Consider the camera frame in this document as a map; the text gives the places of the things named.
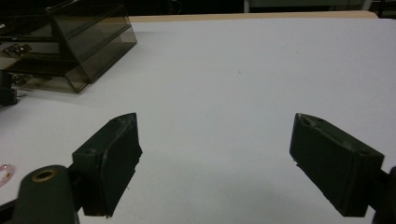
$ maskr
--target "small object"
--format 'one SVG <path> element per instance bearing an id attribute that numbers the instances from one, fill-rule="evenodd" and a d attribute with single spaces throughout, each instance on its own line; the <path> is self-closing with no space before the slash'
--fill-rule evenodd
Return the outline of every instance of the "small object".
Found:
<path id="1" fill-rule="evenodd" d="M 14 175 L 15 167 L 10 164 L 3 164 L 0 166 L 0 172 L 4 172 L 4 171 L 6 173 L 3 176 L 0 176 L 1 177 L 0 188 L 8 182 L 8 180 L 12 177 L 12 175 Z"/>
<path id="2" fill-rule="evenodd" d="M 30 79 L 31 78 L 29 76 L 21 76 L 17 74 L 12 75 L 12 83 L 19 87 L 26 84 L 26 82 L 28 82 Z"/>
<path id="3" fill-rule="evenodd" d="M 21 57 L 25 53 L 29 52 L 32 50 L 32 47 L 30 45 L 25 44 L 23 46 L 20 46 L 18 44 L 14 44 L 6 49 L 3 49 L 3 52 L 8 55 L 9 57 Z"/>

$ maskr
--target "tinted plastic box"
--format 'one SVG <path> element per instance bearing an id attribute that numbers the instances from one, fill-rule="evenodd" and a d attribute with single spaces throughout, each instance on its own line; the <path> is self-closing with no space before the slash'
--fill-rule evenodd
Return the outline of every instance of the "tinted plastic box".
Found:
<path id="1" fill-rule="evenodd" d="M 0 3 L 0 69 L 22 89 L 81 92 L 136 44 L 117 1 Z"/>

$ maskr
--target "white tabletop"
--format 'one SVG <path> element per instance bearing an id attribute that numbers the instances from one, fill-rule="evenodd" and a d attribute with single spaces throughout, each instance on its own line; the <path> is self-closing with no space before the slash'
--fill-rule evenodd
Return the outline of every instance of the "white tabletop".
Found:
<path id="1" fill-rule="evenodd" d="M 297 112 L 396 164 L 396 23 L 357 19 L 133 24 L 139 43 L 81 95 L 20 91 L 0 108 L 0 203 L 109 119 L 136 112 L 143 155 L 111 219 L 89 223 L 370 223 L 343 218 L 289 154 Z"/>

